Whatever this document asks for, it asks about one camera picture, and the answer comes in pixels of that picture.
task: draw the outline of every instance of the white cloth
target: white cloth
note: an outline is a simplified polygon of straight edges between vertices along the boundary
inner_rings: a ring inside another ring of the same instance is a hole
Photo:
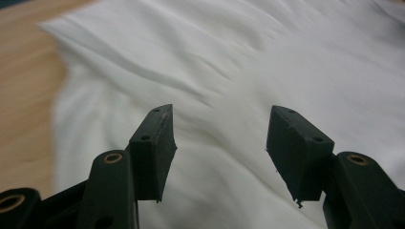
[[[142,228],[322,228],[265,151],[272,105],[373,157],[405,187],[405,27],[372,0],[109,0],[42,25],[68,78],[53,113],[56,191],[174,105],[179,147]]]

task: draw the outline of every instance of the mounting hole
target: mounting hole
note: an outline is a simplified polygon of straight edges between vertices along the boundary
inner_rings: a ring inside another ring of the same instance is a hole
[[[103,217],[96,221],[95,229],[106,229],[113,225],[114,218],[112,217]]]
[[[358,165],[369,164],[369,161],[365,157],[358,156],[358,155],[348,155],[348,160],[351,161],[352,163],[358,164]]]
[[[0,199],[0,214],[11,211],[18,207],[25,200],[25,196],[21,194],[11,195]]]
[[[322,137],[319,137],[319,136],[313,137],[312,139],[313,139],[314,141],[316,141],[316,142],[322,142],[322,141],[324,141],[324,139],[323,139]]]
[[[113,153],[113,154],[109,154],[109,155],[105,156],[103,161],[106,164],[112,164],[112,163],[116,163],[116,162],[120,161],[121,159],[122,159],[122,154]]]

